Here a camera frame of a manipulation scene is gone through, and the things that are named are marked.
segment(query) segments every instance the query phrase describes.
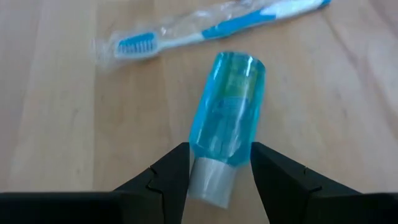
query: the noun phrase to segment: blue and white toothbrush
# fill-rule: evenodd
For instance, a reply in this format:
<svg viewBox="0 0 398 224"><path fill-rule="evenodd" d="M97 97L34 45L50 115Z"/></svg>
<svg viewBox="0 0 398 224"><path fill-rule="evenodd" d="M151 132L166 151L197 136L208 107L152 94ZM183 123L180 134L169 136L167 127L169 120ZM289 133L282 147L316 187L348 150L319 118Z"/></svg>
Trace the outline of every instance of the blue and white toothbrush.
<svg viewBox="0 0 398 224"><path fill-rule="evenodd" d="M227 37L245 28L276 22L327 6L331 0L281 0L244 16L223 21L200 33L174 40L160 40L155 32L141 33L116 41L114 56L118 59L144 59L164 49Z"/></svg>

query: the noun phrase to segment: wooden surface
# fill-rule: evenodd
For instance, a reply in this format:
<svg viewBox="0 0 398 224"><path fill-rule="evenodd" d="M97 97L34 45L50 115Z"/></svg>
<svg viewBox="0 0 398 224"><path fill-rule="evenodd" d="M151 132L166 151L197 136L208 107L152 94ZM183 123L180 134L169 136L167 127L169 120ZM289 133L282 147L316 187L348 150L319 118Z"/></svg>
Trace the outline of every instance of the wooden surface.
<svg viewBox="0 0 398 224"><path fill-rule="evenodd" d="M398 191L396 0L334 0L112 75L96 69L91 42L109 29L214 2L0 0L0 190L117 187L187 140L216 53L239 50L268 69L258 141L361 192ZM229 210L188 200L183 220L266 222L250 168Z"/></svg>

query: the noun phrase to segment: white cap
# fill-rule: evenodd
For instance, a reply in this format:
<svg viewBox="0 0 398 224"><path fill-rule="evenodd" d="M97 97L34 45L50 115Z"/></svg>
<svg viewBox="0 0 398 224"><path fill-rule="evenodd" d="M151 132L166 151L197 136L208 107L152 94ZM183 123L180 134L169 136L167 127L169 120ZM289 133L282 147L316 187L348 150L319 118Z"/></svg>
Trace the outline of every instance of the white cap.
<svg viewBox="0 0 398 224"><path fill-rule="evenodd" d="M189 183L190 197L228 208L236 168L214 159L195 159Z"/></svg>

